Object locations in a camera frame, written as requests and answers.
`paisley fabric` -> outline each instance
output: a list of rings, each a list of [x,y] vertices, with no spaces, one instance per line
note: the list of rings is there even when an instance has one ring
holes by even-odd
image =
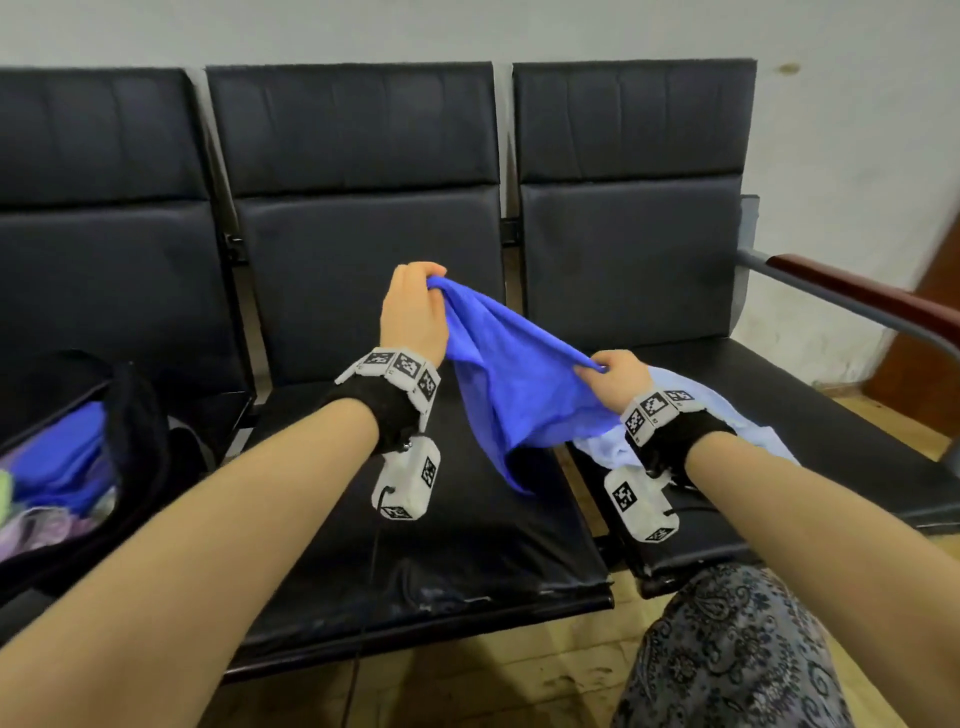
[[[704,570],[647,630],[614,728],[853,726],[816,619],[766,571]]]

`white wall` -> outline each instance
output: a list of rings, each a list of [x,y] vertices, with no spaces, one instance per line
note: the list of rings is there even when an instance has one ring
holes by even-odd
[[[492,60],[504,109],[510,61],[708,57],[759,61],[757,246],[912,285],[960,200],[957,0],[0,0],[0,65]],[[734,335],[826,382],[880,342],[756,276]]]

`bag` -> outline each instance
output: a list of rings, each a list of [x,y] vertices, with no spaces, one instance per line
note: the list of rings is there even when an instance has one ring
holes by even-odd
[[[0,562],[0,606],[32,588],[63,595],[213,467],[196,433],[168,420],[132,364],[76,351],[0,368],[0,456],[95,400],[106,413],[104,450],[116,476],[116,504],[92,531]]]

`armrest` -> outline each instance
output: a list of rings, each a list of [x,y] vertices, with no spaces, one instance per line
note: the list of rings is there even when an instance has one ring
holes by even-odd
[[[737,262],[805,293],[934,344],[960,361],[960,311],[802,255],[740,249]],[[960,438],[940,461],[960,475]]]

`forearm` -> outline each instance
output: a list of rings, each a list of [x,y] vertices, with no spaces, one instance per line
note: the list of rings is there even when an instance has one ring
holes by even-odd
[[[703,438],[686,470],[908,724],[952,724],[960,565],[854,492],[732,435]]]
[[[193,725],[376,440],[365,405],[334,401],[158,514],[0,652],[5,719]]]

